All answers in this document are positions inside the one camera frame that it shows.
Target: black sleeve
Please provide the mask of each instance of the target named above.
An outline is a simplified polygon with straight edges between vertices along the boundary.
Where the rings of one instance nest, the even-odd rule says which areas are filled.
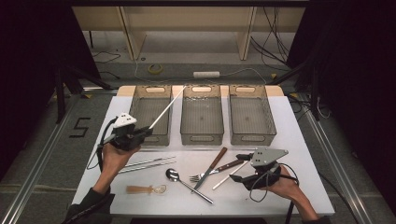
[[[80,204],[72,204],[66,214],[63,224],[109,224],[110,205],[114,194],[102,195],[93,189],[85,195]]]
[[[303,224],[331,224],[329,217],[321,217],[315,221],[303,221]]]

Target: white chopstick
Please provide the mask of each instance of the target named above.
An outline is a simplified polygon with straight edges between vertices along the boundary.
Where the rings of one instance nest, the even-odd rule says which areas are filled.
[[[235,170],[233,170],[230,175],[235,174],[239,169],[241,169],[246,163],[248,163],[248,161],[244,161],[244,163],[242,163],[242,165],[238,166],[238,168],[236,168]],[[213,187],[213,189],[218,188],[222,183],[224,183],[228,178],[230,178],[230,175],[227,175],[227,177],[225,177],[224,179],[222,179],[215,187]]]

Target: knife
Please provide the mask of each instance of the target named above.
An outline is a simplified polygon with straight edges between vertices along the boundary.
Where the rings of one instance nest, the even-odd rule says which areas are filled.
[[[212,172],[215,169],[215,166],[218,164],[220,159],[224,156],[225,152],[227,151],[227,147],[224,147],[221,149],[219,155],[213,160],[212,164],[210,164],[209,168],[207,168],[204,176],[198,181],[198,183],[195,185],[194,189],[198,189],[201,187],[202,183],[204,183],[205,179],[209,176],[210,172]]]

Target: power strip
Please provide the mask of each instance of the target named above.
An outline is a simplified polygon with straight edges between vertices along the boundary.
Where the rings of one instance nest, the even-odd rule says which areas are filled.
[[[194,72],[195,78],[220,77],[220,72]]]

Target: wooden handle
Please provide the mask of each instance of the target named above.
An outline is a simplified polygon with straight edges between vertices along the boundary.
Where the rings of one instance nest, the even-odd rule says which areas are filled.
[[[151,193],[152,186],[149,186],[149,187],[127,186],[126,192],[127,193]]]
[[[226,170],[226,169],[228,169],[228,168],[234,167],[235,165],[241,164],[241,163],[243,163],[243,162],[244,162],[244,161],[242,161],[242,160],[232,161],[232,162],[230,162],[230,163],[227,163],[227,164],[225,164],[225,165],[222,165],[222,166],[218,167],[216,170],[219,171],[219,172],[221,172],[221,171],[223,171],[223,170]]]
[[[220,161],[221,157],[224,156],[225,152],[227,151],[227,147],[224,147],[221,149],[221,152],[219,153],[219,155],[213,160],[212,164],[210,164],[210,168],[211,169],[215,169],[215,166],[218,164],[218,162]]]

